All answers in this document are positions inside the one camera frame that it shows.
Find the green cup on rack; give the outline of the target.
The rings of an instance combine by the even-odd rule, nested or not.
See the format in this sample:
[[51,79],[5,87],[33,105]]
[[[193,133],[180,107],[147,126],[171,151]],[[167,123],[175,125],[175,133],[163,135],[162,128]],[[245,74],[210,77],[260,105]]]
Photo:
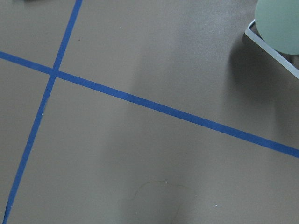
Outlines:
[[299,53],[299,2],[297,0],[259,0],[255,22],[262,39],[284,54]]

